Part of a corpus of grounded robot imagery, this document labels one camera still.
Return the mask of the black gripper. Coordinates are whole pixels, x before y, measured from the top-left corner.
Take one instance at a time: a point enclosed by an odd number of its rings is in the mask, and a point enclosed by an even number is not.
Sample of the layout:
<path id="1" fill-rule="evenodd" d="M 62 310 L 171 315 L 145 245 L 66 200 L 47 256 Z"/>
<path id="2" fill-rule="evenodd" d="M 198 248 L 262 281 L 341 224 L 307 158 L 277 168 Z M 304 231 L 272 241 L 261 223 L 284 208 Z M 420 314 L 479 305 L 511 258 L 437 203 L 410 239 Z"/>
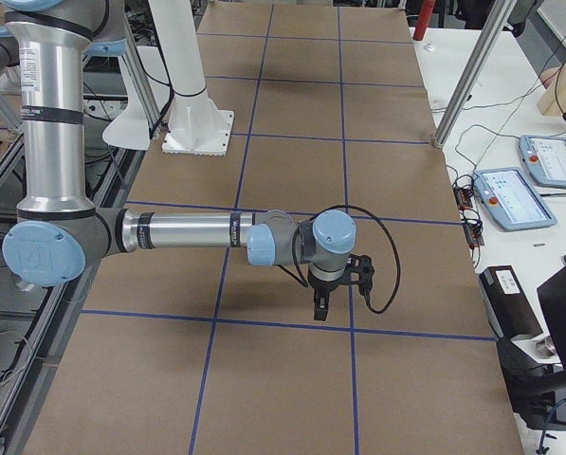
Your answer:
<path id="1" fill-rule="evenodd" d="M 316 264 L 308 267 L 308 283 L 314 290 L 314 320 L 327 320 L 330 294 L 340 285 L 350 282 L 351 272 L 348 267 L 327 271 Z"/>

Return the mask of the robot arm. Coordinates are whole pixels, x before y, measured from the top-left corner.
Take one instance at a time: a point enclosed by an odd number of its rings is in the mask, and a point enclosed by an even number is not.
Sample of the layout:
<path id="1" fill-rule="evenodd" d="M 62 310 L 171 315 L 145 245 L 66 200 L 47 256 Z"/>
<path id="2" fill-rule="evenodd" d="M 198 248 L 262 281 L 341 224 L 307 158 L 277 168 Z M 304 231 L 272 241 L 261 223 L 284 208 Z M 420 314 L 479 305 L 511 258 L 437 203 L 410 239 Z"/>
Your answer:
<path id="1" fill-rule="evenodd" d="M 243 247 L 251 264 L 307 264 L 314 317 L 326 318 L 330 293 L 350 283 L 356 224 L 327 209 L 294 221 L 258 214 L 136 213 L 100 209 L 84 175 L 82 58 L 130 49 L 120 1 L 9 1 L 6 27 L 18 44 L 27 193 L 3 241 L 9 269 L 23 280 L 56 286 L 91 264 L 137 249 Z"/>

